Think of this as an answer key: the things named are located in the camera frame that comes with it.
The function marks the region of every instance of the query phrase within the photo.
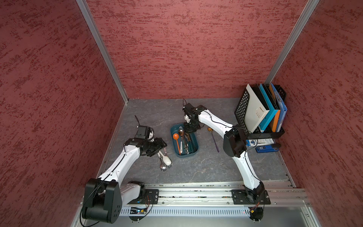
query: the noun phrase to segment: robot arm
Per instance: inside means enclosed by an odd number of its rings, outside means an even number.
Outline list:
[[[154,139],[154,132],[148,126],[138,126],[135,138],[128,139],[121,154],[98,179],[90,179],[85,187],[81,215],[84,219],[114,223],[122,204],[142,198],[145,187],[141,182],[129,182],[120,189],[126,173],[140,155],[153,156],[166,147],[161,138]]]
[[[265,191],[263,183],[256,177],[246,148],[246,136],[239,125],[229,124],[212,114],[202,105],[193,107],[190,103],[183,107],[185,113],[184,129],[187,133],[193,133],[200,129],[199,123],[211,127],[223,138],[223,150],[233,158],[242,175],[247,200],[256,204]]]

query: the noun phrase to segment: marble-pattern floor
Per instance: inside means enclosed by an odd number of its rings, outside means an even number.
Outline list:
[[[239,98],[201,98],[187,99],[193,106],[203,105],[220,119],[236,124],[234,110]],[[123,143],[133,138],[137,132],[137,121],[150,126],[155,137],[161,137],[168,144],[167,152],[173,166],[162,172],[157,155],[140,156],[127,172],[122,184],[128,181],[141,181],[147,184],[189,183],[189,182],[228,182],[242,181],[241,174],[231,157],[223,151],[223,138],[214,133],[220,153],[217,153],[212,135],[207,126],[197,131],[199,151],[192,157],[178,158],[173,150],[170,135],[171,126],[184,122],[182,99],[130,99],[122,118],[122,125],[115,146],[107,163],[109,167],[123,149]],[[263,180],[286,180],[286,172],[276,153],[248,152],[257,176]]]

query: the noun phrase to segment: orange spoon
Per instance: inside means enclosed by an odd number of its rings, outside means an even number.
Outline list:
[[[179,147],[179,143],[178,143],[179,134],[174,133],[173,138],[176,140],[176,144],[178,145],[179,155],[182,155],[182,154],[180,153],[180,147]]]

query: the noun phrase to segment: orange binder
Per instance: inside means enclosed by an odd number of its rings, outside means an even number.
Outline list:
[[[270,89],[270,93],[271,93],[271,96],[272,98],[274,99],[274,101],[276,101],[276,97],[275,97],[275,93],[273,92],[272,90],[272,87],[271,85],[269,86],[269,89]],[[278,122],[278,118],[280,116],[280,111],[281,110],[278,110],[275,117],[272,119],[272,121],[270,122],[270,127],[272,129],[272,131],[275,133],[276,132],[276,129],[277,129],[277,122]]]

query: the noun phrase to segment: light blue binder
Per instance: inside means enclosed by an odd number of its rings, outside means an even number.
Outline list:
[[[284,118],[286,115],[287,107],[286,107],[284,101],[282,100],[281,96],[277,92],[275,86],[272,83],[271,83],[271,87],[272,87],[273,92],[275,93],[276,101],[281,110],[280,116],[279,116],[278,122],[277,122],[277,129],[276,129],[276,132],[279,132],[281,130],[282,122],[284,121]]]
[[[262,86],[262,84],[259,85],[259,88],[261,90],[261,93],[263,95],[263,97],[265,98],[265,101],[270,109],[270,111],[267,113],[267,115],[265,116],[265,118],[261,121],[261,123],[258,125],[259,129],[261,132],[264,132],[264,130],[267,128],[267,126],[269,125],[269,123],[272,121],[272,119],[275,117],[276,113],[278,112],[277,109],[275,109],[274,105],[271,103],[269,96],[267,95],[264,87]]]

